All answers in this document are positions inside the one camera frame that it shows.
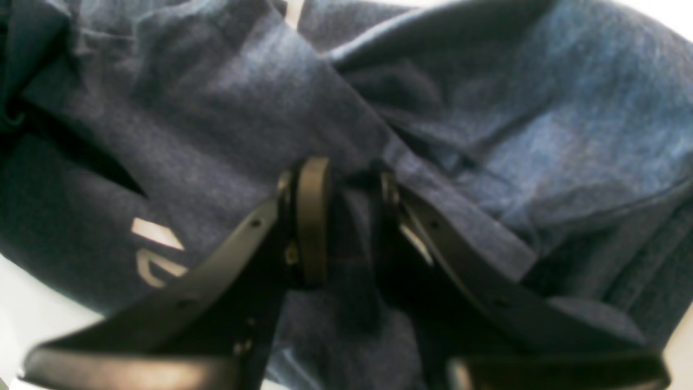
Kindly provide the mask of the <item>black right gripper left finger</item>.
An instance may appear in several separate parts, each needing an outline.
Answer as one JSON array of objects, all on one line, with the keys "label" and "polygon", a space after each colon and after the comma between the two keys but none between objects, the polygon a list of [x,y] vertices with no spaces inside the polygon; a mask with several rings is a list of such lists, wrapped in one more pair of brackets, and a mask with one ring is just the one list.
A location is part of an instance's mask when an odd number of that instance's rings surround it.
[{"label": "black right gripper left finger", "polygon": [[259,389],[286,293],[328,279],[328,158],[280,175],[203,263],[84,330],[42,343],[22,382],[44,389]]}]

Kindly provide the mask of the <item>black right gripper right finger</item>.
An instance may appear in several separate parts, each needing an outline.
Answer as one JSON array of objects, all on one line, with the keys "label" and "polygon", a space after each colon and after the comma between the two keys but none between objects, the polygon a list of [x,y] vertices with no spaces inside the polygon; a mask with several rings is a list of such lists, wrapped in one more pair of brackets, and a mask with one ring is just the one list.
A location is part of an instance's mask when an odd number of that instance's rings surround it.
[{"label": "black right gripper right finger", "polygon": [[665,389],[662,354],[580,321],[488,264],[379,171],[376,279],[404,311],[430,389]]}]

